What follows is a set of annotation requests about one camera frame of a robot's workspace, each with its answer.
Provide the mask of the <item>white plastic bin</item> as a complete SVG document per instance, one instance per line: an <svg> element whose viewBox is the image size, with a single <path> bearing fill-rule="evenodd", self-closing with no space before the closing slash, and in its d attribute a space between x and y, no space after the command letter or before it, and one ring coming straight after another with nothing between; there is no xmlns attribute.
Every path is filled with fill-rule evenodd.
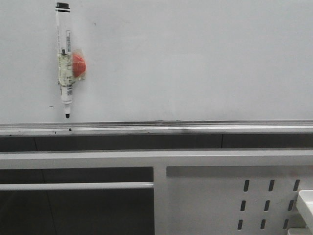
<svg viewBox="0 0 313 235"><path fill-rule="evenodd" d="M298 193L296 208L306 223L305 228L290 228L288 235L313 234L313 191L301 190Z"/></svg>

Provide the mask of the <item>white whiteboard marker with magnet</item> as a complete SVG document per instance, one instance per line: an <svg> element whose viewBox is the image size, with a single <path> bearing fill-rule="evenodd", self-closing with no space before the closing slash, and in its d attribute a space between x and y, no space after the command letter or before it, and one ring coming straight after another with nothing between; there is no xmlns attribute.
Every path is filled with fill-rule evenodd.
<svg viewBox="0 0 313 235"><path fill-rule="evenodd" d="M56 2L58 84L66 118L70 118L73 85L78 80L73 73L72 33L70 6Z"/></svg>

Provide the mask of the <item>white metal perforated frame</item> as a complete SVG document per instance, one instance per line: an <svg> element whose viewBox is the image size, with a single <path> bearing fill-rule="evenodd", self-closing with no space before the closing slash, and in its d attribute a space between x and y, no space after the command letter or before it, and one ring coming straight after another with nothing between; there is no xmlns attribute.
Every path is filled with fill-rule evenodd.
<svg viewBox="0 0 313 235"><path fill-rule="evenodd" d="M313 152L0 155L3 235L285 235L309 222Z"/></svg>

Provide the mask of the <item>white whiteboard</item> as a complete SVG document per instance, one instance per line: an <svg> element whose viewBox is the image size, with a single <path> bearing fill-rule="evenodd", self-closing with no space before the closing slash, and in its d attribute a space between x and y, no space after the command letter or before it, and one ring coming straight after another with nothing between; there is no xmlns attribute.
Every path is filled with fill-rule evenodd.
<svg viewBox="0 0 313 235"><path fill-rule="evenodd" d="M313 118L310 0L71 0L70 122Z"/></svg>

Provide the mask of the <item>aluminium whiteboard tray rail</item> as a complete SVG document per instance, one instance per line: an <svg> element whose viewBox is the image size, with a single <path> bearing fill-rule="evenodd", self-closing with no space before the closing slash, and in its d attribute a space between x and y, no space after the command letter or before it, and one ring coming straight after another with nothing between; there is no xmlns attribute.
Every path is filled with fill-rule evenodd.
<svg viewBox="0 0 313 235"><path fill-rule="evenodd" d="M311 120L144 121L1 124L1 137L187 135L187 134L311 134Z"/></svg>

